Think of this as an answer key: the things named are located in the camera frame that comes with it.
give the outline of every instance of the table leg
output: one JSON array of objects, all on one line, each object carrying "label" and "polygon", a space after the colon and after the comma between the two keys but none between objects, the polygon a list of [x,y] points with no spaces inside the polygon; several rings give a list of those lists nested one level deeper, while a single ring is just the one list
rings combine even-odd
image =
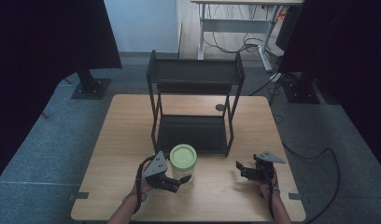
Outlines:
[{"label": "table leg", "polygon": [[197,59],[199,60],[202,60],[204,58],[204,54],[205,54],[203,50],[204,42],[205,42],[205,4],[202,4],[202,18],[200,18],[199,50],[197,51]]},{"label": "table leg", "polygon": [[267,26],[265,38],[263,39],[263,44],[258,49],[258,51],[260,52],[261,59],[262,59],[262,62],[263,62],[263,65],[265,67],[266,72],[273,72],[273,69],[272,69],[272,66],[270,65],[269,59],[266,57],[266,47],[267,47],[267,43],[268,43],[269,38],[270,38],[270,34],[272,33],[273,28],[275,28],[274,24],[275,24],[275,17],[277,16],[277,11],[278,11],[278,6],[275,6],[273,8],[273,13],[272,13],[271,18],[269,20],[269,24]]}]

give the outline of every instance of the shelf rack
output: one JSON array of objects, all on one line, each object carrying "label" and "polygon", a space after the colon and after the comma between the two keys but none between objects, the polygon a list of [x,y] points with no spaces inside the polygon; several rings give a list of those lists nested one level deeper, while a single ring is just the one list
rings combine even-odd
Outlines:
[{"label": "shelf rack", "polygon": [[[240,54],[234,61],[157,59],[152,51],[147,81],[153,113],[151,132],[155,153],[164,154],[179,144],[188,144],[197,153],[218,153],[229,155],[233,142],[233,116],[245,79]],[[233,104],[229,97],[237,86]],[[219,116],[164,114],[162,96],[165,94],[224,95],[224,105]],[[228,116],[230,140],[227,142],[225,116]]]}]

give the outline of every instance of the wooden table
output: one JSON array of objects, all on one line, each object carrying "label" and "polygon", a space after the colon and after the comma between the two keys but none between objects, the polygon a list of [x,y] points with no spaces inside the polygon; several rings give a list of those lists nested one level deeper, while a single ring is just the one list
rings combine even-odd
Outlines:
[{"label": "wooden table", "polygon": [[[176,114],[219,114],[220,96],[164,96],[165,112]],[[75,220],[108,220],[133,187],[139,163],[153,154],[150,138],[152,111],[148,95],[116,95],[106,115],[88,170],[76,199]],[[264,199],[254,183],[240,176],[235,161],[255,167],[252,155],[270,151],[284,161],[275,122],[265,98],[240,97],[233,119],[231,153],[199,154],[195,179],[190,188],[177,194],[156,190],[133,216],[137,221],[265,221],[271,220]],[[275,164],[281,197],[292,221],[305,219],[301,201],[290,200],[298,193],[289,164]]]},{"label": "wooden table", "polygon": [[[273,31],[275,24],[275,17],[277,15],[279,6],[301,6],[303,0],[190,0],[192,3],[202,5],[202,15],[200,17],[200,36],[199,36],[199,50],[198,59],[202,60],[204,57],[204,39],[205,32],[226,32],[226,33],[251,33],[251,34],[265,34],[263,43],[258,51],[265,70],[272,72],[272,66],[269,59],[265,55],[267,43],[269,42],[270,35]],[[225,4],[225,5],[262,5],[274,6],[273,13],[270,15],[269,20],[261,21],[248,21],[248,20],[225,20],[225,19],[207,19],[205,17],[205,4]]]}]

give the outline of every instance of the black curtain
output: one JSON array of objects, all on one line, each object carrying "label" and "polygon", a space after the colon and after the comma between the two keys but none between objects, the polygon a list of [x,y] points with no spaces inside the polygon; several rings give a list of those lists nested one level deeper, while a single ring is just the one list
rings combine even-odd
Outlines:
[{"label": "black curtain", "polygon": [[381,0],[305,0],[279,72],[318,78],[381,164]]},{"label": "black curtain", "polygon": [[0,174],[77,67],[121,68],[103,0],[0,1]]}]

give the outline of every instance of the shelf tier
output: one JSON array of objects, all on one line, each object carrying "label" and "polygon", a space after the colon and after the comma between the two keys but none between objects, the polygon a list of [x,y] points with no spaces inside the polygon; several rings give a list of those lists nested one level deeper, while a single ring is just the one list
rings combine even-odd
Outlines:
[{"label": "shelf tier", "polygon": [[230,94],[231,85],[219,84],[157,84],[157,90],[160,93],[178,93],[178,94]]},{"label": "shelf tier", "polygon": [[151,61],[152,83],[238,85],[241,77],[237,61],[180,59]]},{"label": "shelf tier", "polygon": [[192,146],[197,153],[225,154],[227,151],[223,116],[163,115],[157,149],[170,153],[179,144]]}]

